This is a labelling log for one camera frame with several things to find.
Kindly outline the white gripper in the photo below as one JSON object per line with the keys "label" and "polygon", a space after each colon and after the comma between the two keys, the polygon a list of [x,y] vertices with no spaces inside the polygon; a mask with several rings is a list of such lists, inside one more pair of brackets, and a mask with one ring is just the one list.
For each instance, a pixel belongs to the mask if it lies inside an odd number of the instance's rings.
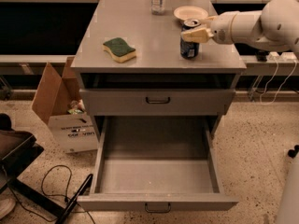
{"label": "white gripper", "polygon": [[186,42],[206,43],[213,37],[219,44],[252,45],[263,36],[261,11],[230,11],[201,19],[200,27],[183,31],[181,38]]}

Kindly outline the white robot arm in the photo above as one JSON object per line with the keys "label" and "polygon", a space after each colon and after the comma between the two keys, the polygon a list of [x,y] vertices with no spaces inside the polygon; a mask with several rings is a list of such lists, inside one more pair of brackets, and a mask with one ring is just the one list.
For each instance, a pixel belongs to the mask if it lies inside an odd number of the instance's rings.
{"label": "white robot arm", "polygon": [[291,50],[299,58],[299,2],[272,0],[262,10],[228,11],[201,20],[201,25],[183,31],[187,42],[246,44],[265,51]]}

